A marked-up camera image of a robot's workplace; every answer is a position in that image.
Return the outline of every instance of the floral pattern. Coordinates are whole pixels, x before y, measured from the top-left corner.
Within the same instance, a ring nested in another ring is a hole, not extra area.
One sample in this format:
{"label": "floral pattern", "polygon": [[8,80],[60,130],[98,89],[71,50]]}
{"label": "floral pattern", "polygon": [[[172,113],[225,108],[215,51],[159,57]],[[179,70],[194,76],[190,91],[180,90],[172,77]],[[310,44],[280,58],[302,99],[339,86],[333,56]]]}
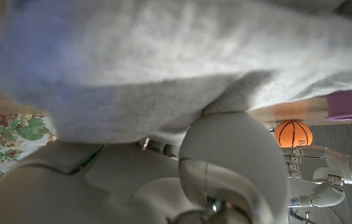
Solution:
{"label": "floral pattern", "polygon": [[48,117],[0,114],[0,177],[57,135]]}

